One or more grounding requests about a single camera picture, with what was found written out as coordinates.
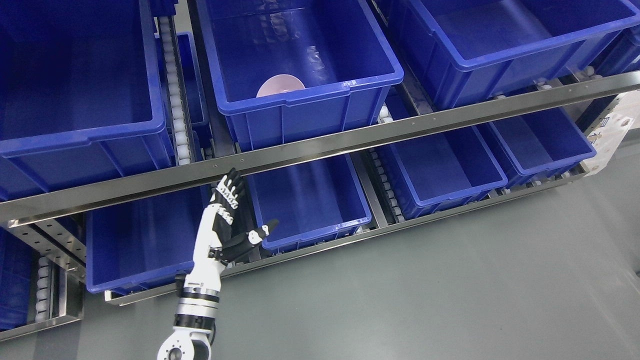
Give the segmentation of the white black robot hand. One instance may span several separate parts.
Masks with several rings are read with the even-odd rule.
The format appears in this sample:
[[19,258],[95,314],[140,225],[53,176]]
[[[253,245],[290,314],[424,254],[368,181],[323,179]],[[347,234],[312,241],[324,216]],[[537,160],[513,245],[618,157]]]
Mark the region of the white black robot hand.
[[245,183],[235,168],[215,185],[198,225],[192,271],[185,276],[179,297],[218,297],[221,273],[227,265],[262,244],[279,225],[278,219],[271,219],[260,227],[233,235],[236,213],[245,194]]

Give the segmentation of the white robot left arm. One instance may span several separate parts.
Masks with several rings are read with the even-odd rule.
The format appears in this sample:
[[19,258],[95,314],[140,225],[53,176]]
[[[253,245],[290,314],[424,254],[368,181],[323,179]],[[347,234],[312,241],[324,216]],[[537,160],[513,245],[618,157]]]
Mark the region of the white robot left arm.
[[205,282],[197,284],[188,278],[188,274],[178,274],[175,277],[178,305],[174,314],[173,332],[158,349],[158,360],[212,359],[220,283],[211,287]]

